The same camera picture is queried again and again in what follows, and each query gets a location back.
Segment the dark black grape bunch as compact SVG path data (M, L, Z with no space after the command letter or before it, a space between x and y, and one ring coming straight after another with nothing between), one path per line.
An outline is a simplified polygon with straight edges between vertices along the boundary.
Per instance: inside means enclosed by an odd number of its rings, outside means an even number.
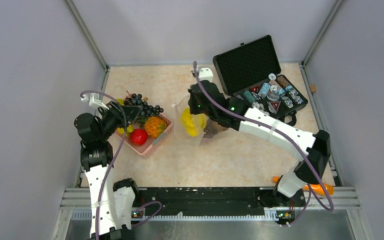
M143 101L143 95L140 93L132 93L127 95L123 100L127 106L140 106L142 111L141 117L159 116L165 110L160 105L151 105L148 101Z

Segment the yellow banana bunch toy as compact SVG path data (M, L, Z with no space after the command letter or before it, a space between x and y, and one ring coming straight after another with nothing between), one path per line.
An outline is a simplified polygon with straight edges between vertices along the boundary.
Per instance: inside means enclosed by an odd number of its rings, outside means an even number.
M116 100L117 100L117 102L118 102L121 106L125 106L125 101L124 101L122 98L117 98ZM134 127L130 124L130 125L128 125L127 127L122 126L121 128L118 128L116 132L117 132L117 134L120 135L120 136L122 136L122 135L125 134L126 137L129 137L130 134L133 132L133 130L134 130Z

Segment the yellow napa cabbage toy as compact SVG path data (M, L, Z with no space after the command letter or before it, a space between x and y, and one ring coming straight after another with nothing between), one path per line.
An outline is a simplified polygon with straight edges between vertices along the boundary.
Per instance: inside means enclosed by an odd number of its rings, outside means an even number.
M180 115L180 122L191 137L197 137L204 133L208 117L205 114L191 114L190 108L185 108Z

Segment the brown mushroom toy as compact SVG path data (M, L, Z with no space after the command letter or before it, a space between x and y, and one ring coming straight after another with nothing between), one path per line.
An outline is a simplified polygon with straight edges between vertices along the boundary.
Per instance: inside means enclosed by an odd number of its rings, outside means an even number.
M204 138L211 139L217 134L227 131L227 127L219 125L217 122L210 122L204 128Z

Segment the clear zip top bag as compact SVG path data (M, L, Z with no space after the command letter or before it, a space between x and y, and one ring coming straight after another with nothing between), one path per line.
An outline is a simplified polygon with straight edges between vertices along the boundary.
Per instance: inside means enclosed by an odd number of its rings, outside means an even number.
M184 145L203 146L228 137L228 129L209 119L205 114L191 114L185 96L173 103L174 135Z

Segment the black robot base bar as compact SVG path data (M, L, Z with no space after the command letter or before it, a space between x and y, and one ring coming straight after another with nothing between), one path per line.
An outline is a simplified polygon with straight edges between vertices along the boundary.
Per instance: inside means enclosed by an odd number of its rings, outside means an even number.
M272 192L272 187L147 187L139 189L133 207L158 201L158 216L261 216L263 197Z

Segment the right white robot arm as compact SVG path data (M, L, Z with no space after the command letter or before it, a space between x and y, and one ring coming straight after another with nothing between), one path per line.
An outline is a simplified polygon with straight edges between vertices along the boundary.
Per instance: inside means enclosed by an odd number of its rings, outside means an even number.
M205 114L219 125L259 137L293 155L297 163L275 186L273 200L287 206L307 184L320 184L330 158L330 135L297 129L260 111L247 100L226 98L215 83L201 80L192 84L188 106L192 115Z

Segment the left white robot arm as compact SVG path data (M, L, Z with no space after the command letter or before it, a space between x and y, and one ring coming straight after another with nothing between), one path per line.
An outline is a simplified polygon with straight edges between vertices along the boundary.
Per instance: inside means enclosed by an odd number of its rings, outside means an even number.
M140 193L132 178L114 189L111 170L118 153L109 138L118 128L127 127L139 115L141 106L122 106L110 101L102 117L82 113L74 120L81 138L80 162L89 184L92 240L133 240L132 207L140 202Z

